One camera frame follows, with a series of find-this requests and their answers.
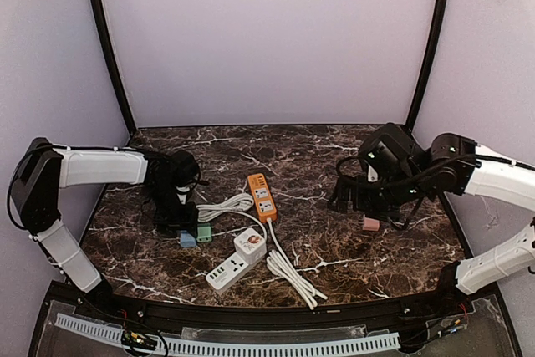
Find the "blue plug adapter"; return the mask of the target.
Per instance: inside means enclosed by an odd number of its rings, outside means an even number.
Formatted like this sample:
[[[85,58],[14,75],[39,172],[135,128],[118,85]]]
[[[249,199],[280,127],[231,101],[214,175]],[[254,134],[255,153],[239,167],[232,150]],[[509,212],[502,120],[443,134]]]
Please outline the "blue plug adapter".
[[[188,231],[180,231],[180,245],[183,248],[195,247],[196,238]]]

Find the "green plug adapter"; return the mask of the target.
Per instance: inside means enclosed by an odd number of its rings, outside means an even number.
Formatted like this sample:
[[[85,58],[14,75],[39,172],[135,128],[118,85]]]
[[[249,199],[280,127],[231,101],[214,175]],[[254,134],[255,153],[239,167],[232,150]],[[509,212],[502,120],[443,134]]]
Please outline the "green plug adapter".
[[[209,222],[202,222],[197,225],[196,241],[198,243],[206,243],[212,241],[212,230]]]

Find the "white power strip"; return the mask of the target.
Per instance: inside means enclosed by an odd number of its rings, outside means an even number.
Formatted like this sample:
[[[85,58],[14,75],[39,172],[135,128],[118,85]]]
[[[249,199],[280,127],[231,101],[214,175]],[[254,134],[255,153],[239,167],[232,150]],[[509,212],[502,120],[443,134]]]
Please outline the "white power strip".
[[[206,276],[207,283],[219,295],[241,280],[254,265],[247,263],[237,252],[212,269]]]

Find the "white cube socket adapter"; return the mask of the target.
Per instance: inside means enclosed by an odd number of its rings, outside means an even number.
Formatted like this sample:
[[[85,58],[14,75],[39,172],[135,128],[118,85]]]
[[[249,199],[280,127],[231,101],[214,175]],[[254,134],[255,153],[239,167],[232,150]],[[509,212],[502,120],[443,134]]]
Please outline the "white cube socket adapter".
[[[237,253],[251,266],[258,263],[267,253],[265,238],[251,227],[236,236],[233,243]]]

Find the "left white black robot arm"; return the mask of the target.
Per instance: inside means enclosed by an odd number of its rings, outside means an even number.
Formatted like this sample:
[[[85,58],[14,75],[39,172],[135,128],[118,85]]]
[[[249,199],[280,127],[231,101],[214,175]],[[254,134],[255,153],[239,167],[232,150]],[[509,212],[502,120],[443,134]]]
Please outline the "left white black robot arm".
[[[108,294],[111,287],[64,225],[59,192],[70,186],[142,185],[155,205],[155,227],[166,235],[198,233],[192,190],[202,183],[194,156],[128,147],[71,147],[34,139],[8,185],[8,218],[29,234],[82,293]]]

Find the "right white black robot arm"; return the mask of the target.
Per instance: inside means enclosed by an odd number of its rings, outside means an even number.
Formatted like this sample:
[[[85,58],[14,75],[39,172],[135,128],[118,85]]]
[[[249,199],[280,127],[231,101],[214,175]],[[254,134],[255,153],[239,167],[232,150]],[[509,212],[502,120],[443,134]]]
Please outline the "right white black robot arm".
[[[533,166],[461,135],[438,135],[423,149],[407,130],[388,123],[365,139],[354,159],[362,172],[337,173],[329,209],[341,213],[353,209],[396,230],[409,226],[399,221],[404,204],[420,205],[445,192],[534,208]],[[533,262],[534,225],[529,223],[493,249],[443,268],[438,288],[470,295]]]

